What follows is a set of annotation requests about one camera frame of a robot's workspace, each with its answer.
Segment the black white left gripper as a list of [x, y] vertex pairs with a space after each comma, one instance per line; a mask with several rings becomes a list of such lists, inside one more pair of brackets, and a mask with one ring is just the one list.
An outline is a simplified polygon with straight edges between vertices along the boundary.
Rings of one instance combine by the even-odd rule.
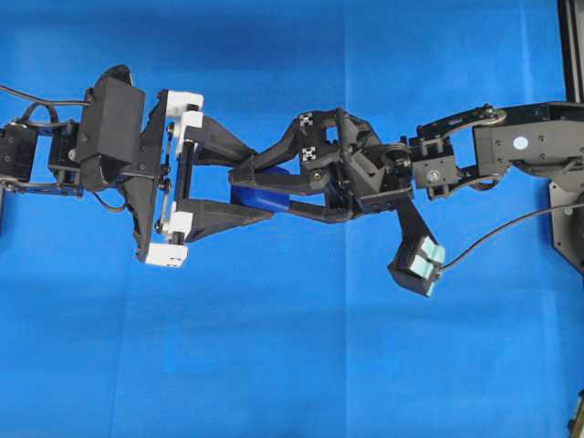
[[239, 204], [186, 199], [192, 164], [236, 167], [257, 155], [204, 116], [203, 103], [201, 94], [165, 89], [140, 133], [138, 157], [122, 193], [133, 220], [136, 258], [144, 264], [180, 267], [188, 256], [185, 242], [274, 215]]

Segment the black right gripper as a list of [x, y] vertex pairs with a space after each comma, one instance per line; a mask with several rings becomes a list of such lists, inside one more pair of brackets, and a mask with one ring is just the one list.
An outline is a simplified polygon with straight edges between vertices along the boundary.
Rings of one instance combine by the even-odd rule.
[[412, 151], [383, 143], [371, 127], [343, 109], [298, 116], [279, 141], [229, 172], [229, 183], [298, 196], [321, 194], [326, 206], [291, 201], [287, 212], [323, 224], [412, 205]]

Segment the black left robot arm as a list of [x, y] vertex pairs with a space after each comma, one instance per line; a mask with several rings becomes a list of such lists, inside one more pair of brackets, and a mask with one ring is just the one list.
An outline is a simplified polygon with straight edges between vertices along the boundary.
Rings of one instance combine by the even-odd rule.
[[78, 102], [80, 120], [61, 120], [59, 101], [32, 98], [22, 116], [1, 129], [1, 192], [80, 197], [117, 190], [133, 219], [136, 257], [145, 264], [179, 267], [187, 243], [272, 213], [241, 203], [195, 200], [193, 165], [234, 164], [245, 149], [203, 114], [203, 96], [162, 90], [145, 115], [145, 94], [104, 78]]

